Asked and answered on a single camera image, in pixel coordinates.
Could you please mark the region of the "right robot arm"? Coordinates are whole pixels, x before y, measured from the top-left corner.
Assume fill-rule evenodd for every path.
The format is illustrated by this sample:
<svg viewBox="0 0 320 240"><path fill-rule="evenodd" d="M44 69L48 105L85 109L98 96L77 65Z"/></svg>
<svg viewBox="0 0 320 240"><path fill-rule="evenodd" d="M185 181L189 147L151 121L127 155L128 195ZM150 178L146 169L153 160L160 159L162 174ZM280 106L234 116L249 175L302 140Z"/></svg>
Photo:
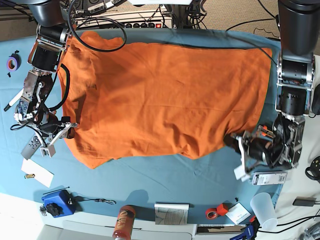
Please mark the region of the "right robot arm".
<svg viewBox="0 0 320 240"><path fill-rule="evenodd" d="M22 128L32 129L39 140L40 149L49 155L54 143L60 138L68 138L73 128L69 117L58 119L56 110L66 102L70 90L70 71L62 63L73 37L73 14L75 1L69 0L63 16L59 0L32 0L28 2L31 12L38 22L36 40L27 59L32 69L28 72L13 114L16 124L12 131ZM66 84L61 101L52 107L46 101L53 90L58 71L63 69Z"/></svg>

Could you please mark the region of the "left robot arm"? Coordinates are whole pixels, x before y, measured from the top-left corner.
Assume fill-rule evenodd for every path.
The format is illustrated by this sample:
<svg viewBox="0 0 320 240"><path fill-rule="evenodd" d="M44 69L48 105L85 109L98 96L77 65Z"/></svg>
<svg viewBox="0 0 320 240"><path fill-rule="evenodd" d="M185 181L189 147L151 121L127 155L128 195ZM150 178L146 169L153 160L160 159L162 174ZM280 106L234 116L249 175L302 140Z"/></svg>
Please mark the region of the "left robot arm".
<svg viewBox="0 0 320 240"><path fill-rule="evenodd" d="M320 113L320 88L314 85L316 49L320 30L318 0L278 1L278 28L281 51L277 64L278 113L272 128L259 126L255 133L231 133L228 139L238 145L241 165L234 172L248 175L259 166L287 169L298 165L305 117Z"/></svg>

